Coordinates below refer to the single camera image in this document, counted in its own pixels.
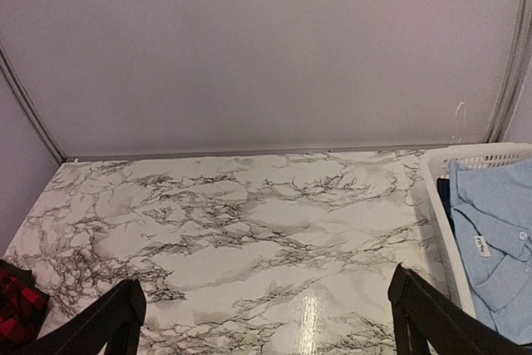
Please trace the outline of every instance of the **plaid shirt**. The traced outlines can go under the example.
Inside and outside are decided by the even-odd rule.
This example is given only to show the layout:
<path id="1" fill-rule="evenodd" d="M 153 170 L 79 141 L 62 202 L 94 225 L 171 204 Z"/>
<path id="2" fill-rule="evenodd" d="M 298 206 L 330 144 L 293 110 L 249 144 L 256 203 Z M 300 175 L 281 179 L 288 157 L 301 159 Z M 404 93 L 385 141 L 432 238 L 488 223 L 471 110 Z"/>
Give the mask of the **plaid shirt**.
<path id="1" fill-rule="evenodd" d="M 37 339 L 48 299 L 46 294 L 0 267 L 0 355 Z"/>

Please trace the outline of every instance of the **folded blue shirt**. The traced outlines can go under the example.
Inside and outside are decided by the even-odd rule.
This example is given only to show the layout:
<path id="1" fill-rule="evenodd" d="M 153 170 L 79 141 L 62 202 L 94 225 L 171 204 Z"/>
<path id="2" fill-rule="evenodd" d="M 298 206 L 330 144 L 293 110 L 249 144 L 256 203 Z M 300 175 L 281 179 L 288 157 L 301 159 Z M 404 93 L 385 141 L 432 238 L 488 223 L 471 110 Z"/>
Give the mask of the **folded blue shirt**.
<path id="1" fill-rule="evenodd" d="M 532 343 L 532 159 L 468 170 L 452 161 L 451 213 L 477 318 Z"/>

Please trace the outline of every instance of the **laundry basket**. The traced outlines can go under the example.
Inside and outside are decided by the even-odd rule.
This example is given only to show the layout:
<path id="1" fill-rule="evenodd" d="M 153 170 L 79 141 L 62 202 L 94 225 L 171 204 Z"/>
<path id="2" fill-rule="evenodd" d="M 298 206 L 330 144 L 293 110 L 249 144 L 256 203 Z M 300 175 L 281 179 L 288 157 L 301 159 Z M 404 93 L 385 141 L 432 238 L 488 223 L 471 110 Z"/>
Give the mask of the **laundry basket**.
<path id="1" fill-rule="evenodd" d="M 436 181 L 449 176 L 449 160 L 458 160 L 471 169 L 494 168 L 532 158 L 532 145 L 520 143 L 490 143 L 483 145 L 452 145 L 429 150 L 421 158 L 421 174 L 434 211 L 433 226 L 441 254 L 447 285 L 452 301 L 476 318 L 471 291 L 467 282 L 451 226 L 441 203 Z"/>

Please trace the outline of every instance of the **marble table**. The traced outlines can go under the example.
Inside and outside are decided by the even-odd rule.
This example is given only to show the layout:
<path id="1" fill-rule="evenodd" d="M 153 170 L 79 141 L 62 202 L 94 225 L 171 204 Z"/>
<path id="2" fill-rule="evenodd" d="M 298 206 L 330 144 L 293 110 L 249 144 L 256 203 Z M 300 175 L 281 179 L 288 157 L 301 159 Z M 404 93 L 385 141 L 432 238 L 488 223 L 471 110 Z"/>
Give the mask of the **marble table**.
<path id="1" fill-rule="evenodd" d="M 137 278 L 140 354 L 394 353 L 397 263 L 446 290 L 420 155 L 64 164 L 6 259 L 52 296 L 42 334 Z"/>

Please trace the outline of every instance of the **clothing tag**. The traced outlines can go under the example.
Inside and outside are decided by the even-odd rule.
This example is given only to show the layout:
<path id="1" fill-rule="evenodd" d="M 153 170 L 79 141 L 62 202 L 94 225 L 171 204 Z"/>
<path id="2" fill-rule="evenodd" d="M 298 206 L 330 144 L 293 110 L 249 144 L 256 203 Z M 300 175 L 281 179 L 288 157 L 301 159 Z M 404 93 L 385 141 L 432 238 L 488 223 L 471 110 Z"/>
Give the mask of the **clothing tag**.
<path id="1" fill-rule="evenodd" d="M 491 256 L 490 247 L 485 242 L 484 236 L 475 236 L 476 248 L 479 249 L 480 256 L 489 258 Z"/>

